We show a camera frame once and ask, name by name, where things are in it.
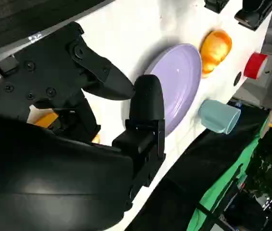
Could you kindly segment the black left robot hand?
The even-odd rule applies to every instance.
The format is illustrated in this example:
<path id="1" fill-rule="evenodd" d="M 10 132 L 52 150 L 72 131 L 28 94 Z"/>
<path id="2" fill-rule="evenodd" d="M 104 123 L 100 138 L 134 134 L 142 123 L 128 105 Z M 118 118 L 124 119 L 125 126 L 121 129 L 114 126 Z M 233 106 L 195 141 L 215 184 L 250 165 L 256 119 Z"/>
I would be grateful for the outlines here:
<path id="1" fill-rule="evenodd" d="M 204 7 L 220 13 L 229 0 L 205 0 Z M 256 31 L 272 11 L 272 0 L 243 0 L 242 8 L 235 14 L 235 20 L 250 30 Z"/>

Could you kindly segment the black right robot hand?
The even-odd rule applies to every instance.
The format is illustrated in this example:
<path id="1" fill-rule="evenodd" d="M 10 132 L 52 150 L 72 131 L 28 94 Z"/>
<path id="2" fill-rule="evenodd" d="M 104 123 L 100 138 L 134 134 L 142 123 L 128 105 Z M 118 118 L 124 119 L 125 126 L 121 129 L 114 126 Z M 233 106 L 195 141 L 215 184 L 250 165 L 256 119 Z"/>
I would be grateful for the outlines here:
<path id="1" fill-rule="evenodd" d="M 155 75 L 131 82 L 71 22 L 0 65 L 0 231 L 100 231 L 121 221 L 165 160 Z M 93 143 L 84 96 L 130 101 L 125 131 Z"/>

